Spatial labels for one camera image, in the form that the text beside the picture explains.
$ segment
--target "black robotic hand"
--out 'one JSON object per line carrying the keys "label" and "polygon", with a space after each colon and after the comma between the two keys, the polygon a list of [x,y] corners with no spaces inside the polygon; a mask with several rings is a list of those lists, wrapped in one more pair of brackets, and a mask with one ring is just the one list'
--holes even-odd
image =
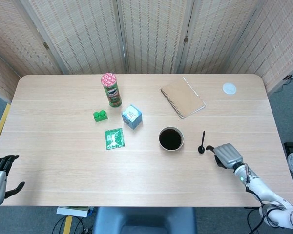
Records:
{"label": "black robotic hand", "polygon": [[12,163],[18,157],[19,155],[8,155],[6,157],[0,158],[0,205],[3,203],[4,199],[17,194],[25,184],[25,182],[21,182],[17,188],[7,192],[5,191],[6,181],[12,167]]}

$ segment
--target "notebook spiral binding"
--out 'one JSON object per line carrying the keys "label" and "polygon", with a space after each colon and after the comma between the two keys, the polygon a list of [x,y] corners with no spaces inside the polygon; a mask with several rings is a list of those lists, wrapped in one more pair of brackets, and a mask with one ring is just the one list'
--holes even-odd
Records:
{"label": "notebook spiral binding", "polygon": [[177,112],[177,114],[179,115],[179,117],[181,119],[184,118],[183,114],[178,110],[177,106],[174,104],[174,102],[169,98],[169,96],[166,94],[166,92],[161,89],[161,92],[164,94],[164,96],[166,97],[166,99],[169,101],[169,103],[171,104],[171,106],[174,108],[174,110]]}

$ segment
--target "black spoon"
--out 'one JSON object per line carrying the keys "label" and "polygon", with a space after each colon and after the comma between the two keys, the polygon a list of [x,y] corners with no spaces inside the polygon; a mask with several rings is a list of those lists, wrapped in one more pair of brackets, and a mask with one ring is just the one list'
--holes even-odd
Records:
{"label": "black spoon", "polygon": [[204,136],[205,136],[205,131],[203,131],[202,145],[200,145],[199,148],[198,148],[200,154],[204,153],[204,151],[205,151],[205,148],[203,146]]}

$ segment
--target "black chair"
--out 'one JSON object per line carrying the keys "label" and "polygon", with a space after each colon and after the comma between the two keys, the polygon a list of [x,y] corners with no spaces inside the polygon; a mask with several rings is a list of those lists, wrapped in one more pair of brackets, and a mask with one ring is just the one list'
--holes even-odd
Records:
{"label": "black chair", "polygon": [[197,234],[194,207],[99,207],[94,234]]}

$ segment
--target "red can lid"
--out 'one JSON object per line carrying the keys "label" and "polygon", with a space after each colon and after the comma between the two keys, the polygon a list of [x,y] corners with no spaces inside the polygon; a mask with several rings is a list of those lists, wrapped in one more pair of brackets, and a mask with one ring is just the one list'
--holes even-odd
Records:
{"label": "red can lid", "polygon": [[101,84],[105,87],[110,87],[116,84],[116,76],[113,73],[105,73],[101,77]]}

